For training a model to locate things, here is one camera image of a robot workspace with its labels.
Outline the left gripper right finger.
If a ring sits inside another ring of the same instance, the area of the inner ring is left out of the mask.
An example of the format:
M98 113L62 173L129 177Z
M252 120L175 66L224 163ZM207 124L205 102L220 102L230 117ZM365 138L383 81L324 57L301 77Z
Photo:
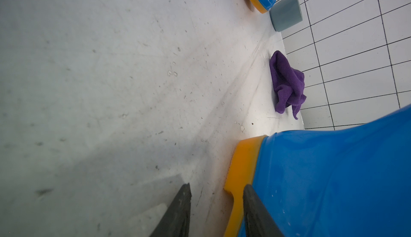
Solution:
M243 204L247 237L284 237L252 185L244 188Z

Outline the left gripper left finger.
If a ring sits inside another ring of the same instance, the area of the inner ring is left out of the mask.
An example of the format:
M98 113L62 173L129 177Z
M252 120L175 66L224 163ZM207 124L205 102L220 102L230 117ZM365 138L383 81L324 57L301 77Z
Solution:
M151 237L188 237L191 218L191 187L181 186Z

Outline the purple cloth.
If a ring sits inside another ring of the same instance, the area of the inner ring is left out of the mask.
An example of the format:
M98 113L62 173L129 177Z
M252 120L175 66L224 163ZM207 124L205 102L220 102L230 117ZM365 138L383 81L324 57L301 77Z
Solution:
M307 98L304 94L305 75L293 69L280 51L274 52L269 67L273 89L278 98L275 111L283 114L286 108L291 107L294 119L298 120L297 114Z

